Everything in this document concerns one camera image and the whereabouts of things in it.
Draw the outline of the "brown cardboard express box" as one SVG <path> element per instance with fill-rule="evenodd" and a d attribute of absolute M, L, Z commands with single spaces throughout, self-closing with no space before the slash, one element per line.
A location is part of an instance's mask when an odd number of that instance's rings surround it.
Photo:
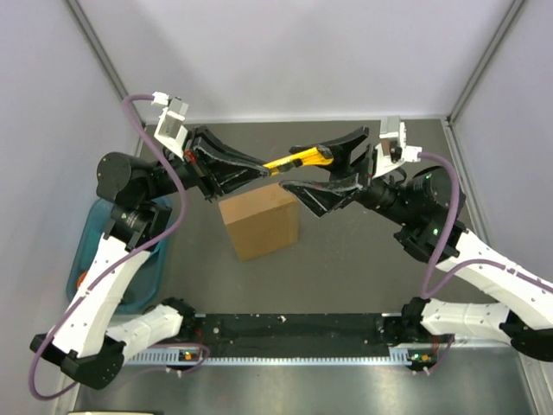
<path fill-rule="evenodd" d="M 299 239 L 299 201 L 276 183 L 220 201 L 219 211 L 242 262 L 292 246 Z"/>

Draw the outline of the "yellow utility knife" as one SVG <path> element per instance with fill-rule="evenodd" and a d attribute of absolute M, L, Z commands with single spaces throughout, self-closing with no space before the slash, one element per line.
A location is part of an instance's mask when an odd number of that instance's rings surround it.
<path fill-rule="evenodd" d="M 306 150 L 291 151 L 289 156 L 279 158 L 263 165 L 272 176 L 280 175 L 291 169 L 307 166 L 328 166 L 334 162 L 332 151 L 322 145 Z"/>

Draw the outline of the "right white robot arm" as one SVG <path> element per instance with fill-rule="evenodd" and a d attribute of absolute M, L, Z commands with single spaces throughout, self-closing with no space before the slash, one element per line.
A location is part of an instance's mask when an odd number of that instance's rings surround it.
<path fill-rule="evenodd" d="M 428 272 L 460 278 L 490 303 L 449 303 L 428 278 L 420 294 L 382 331 L 389 342 L 425 342 L 431 337 L 479 337 L 510 345 L 539 361 L 552 359 L 552 285 L 493 250 L 459 219 L 465 196 L 454 167 L 406 140 L 399 123 L 384 128 L 360 156 L 366 128 L 320 144 L 292 147 L 284 168 L 315 166 L 326 182 L 284 181 L 314 215 L 323 217 L 353 202 L 399 225 L 395 238 Z"/>

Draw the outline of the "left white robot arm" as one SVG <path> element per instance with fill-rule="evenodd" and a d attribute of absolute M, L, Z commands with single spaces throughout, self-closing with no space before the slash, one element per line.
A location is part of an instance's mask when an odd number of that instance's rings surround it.
<path fill-rule="evenodd" d="M 188 189 L 198 188 L 210 201 L 275 171 L 273 162 L 223 144 L 205 127 L 181 126 L 176 137 L 144 133 L 143 141 L 153 163 L 118 152 L 99 162 L 97 192 L 111 202 L 111 218 L 67 310 L 33 338 L 32 371 L 45 360 L 74 383 L 101 390 L 147 348 L 172 338 L 190 341 L 194 313 L 175 298 L 120 325 L 111 319 L 136 273 L 183 221 Z"/>

